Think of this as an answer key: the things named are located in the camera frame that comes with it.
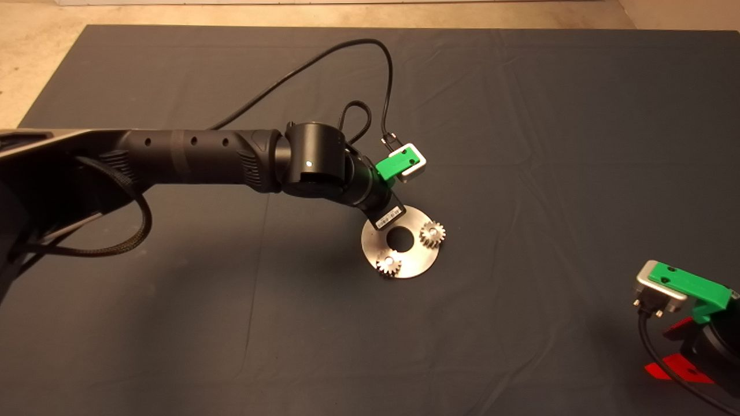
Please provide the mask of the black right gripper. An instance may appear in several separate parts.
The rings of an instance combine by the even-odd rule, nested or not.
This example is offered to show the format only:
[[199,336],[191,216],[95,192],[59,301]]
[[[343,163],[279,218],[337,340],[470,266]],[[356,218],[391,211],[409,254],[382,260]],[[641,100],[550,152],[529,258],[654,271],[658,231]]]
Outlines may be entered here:
[[[716,384],[739,398],[739,300],[732,298],[723,311],[711,314],[705,324],[683,318],[664,330],[671,341],[682,341],[681,354],[663,358],[663,364],[690,384]],[[658,363],[645,365],[649,376],[671,381]]]

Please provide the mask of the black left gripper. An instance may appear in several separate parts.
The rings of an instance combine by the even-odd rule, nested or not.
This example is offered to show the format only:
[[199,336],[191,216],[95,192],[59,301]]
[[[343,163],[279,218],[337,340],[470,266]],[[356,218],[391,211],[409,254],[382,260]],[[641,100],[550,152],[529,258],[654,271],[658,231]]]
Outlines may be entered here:
[[371,164],[354,161],[351,206],[362,211],[375,230],[387,229],[405,215],[405,206]]

